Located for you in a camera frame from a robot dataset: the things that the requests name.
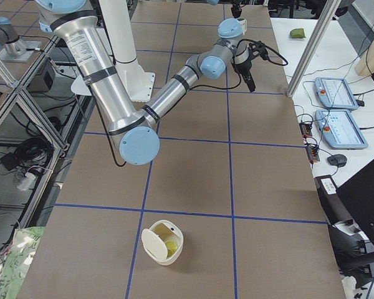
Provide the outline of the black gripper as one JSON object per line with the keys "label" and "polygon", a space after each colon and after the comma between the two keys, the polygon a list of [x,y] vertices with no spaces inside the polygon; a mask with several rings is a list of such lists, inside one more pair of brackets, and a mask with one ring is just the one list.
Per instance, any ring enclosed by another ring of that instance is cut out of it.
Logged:
{"label": "black gripper", "polygon": [[242,7],[241,7],[242,0],[231,0],[231,13],[233,18],[240,18],[242,14]]}
{"label": "black gripper", "polygon": [[251,67],[252,67],[252,63],[250,60],[245,60],[244,62],[240,64],[237,64],[237,63],[233,64],[234,71],[243,77],[244,82],[247,85],[249,91],[254,92],[256,90],[256,85],[251,75]]}

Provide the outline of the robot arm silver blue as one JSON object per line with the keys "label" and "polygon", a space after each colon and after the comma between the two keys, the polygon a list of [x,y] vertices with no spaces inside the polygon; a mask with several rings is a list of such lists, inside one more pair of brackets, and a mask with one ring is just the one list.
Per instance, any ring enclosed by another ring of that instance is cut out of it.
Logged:
{"label": "robot arm silver blue", "polygon": [[[220,3],[220,0],[206,0],[206,2],[212,6]],[[242,0],[229,0],[226,3],[231,4],[231,14],[233,18],[238,19],[242,14]]]}
{"label": "robot arm silver blue", "polygon": [[242,43],[246,27],[241,19],[229,18],[218,26],[219,39],[186,64],[154,97],[136,110],[97,32],[97,15],[89,1],[38,1],[42,23],[65,41],[83,76],[84,83],[109,120],[108,135],[123,160],[148,164],[160,150],[154,125],[191,89],[200,77],[219,78],[228,63],[249,75],[249,51]]}

